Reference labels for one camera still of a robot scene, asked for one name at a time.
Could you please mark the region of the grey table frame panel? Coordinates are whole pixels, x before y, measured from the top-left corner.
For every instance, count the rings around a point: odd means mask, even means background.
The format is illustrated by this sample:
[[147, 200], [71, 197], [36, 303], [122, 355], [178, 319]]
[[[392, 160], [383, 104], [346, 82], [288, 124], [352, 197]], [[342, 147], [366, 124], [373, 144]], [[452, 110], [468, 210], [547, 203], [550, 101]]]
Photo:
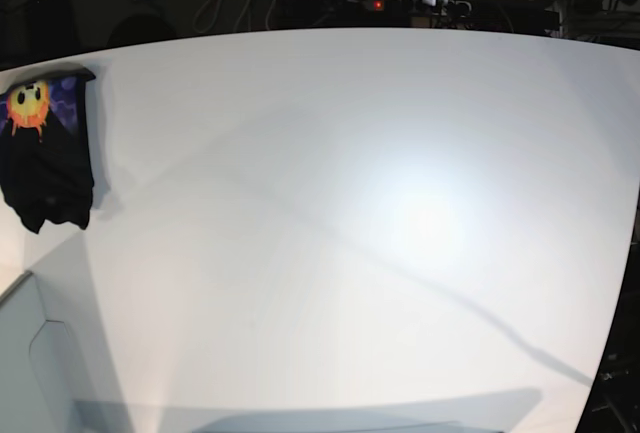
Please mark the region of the grey table frame panel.
[[47, 316], [29, 271], [1, 294], [1, 430], [134, 430], [124, 406], [95, 398], [70, 328]]

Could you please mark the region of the black T-shirt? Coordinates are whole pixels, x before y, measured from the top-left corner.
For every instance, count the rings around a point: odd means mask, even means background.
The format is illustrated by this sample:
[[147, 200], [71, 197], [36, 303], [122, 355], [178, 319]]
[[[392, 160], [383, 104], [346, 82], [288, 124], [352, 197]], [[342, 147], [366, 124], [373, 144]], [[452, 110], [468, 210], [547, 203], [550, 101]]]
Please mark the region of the black T-shirt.
[[1, 193], [23, 226], [45, 222], [84, 230], [93, 205], [86, 68], [53, 71], [1, 94]]

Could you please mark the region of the black power strip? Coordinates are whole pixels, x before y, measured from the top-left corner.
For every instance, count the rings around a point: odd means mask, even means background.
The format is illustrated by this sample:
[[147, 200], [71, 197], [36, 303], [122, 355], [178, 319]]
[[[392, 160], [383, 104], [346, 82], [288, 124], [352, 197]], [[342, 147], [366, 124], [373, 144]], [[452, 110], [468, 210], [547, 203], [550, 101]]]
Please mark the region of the black power strip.
[[423, 0], [349, 0], [365, 11], [394, 19], [425, 19], [428, 26], [504, 26], [510, 31], [558, 31], [560, 14], [526, 0], [449, 0], [430, 6]]

